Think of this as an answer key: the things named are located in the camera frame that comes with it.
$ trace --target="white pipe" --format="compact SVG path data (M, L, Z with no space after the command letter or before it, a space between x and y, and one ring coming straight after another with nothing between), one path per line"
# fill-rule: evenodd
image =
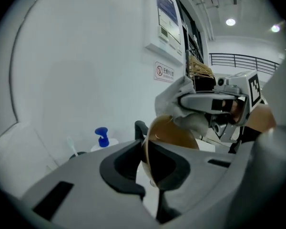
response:
M212 36L211 36L210 29L209 29L209 27L207 26L207 22L206 22L205 20L204 20L203 22L204 22L204 26L205 26L205 28L206 28L206 35L207 35L207 37L208 37L208 40L211 41L211 40L212 40Z
M212 23L211 23L211 19L210 19L210 16L209 16L209 13L206 9L206 6L205 6L205 3L204 3L204 0L200 0L203 8L204 8L204 11L206 13L206 16L207 16L207 19L209 21L209 25L210 25L210 31L211 31L211 40L214 40L214 32L213 32L213 27L212 27Z

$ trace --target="ceiling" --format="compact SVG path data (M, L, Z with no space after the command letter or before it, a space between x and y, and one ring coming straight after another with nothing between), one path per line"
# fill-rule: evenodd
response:
M285 25L268 0L204 0L215 36L245 36L286 43ZM229 18L235 26L227 26ZM273 33L270 28L281 25L281 31Z

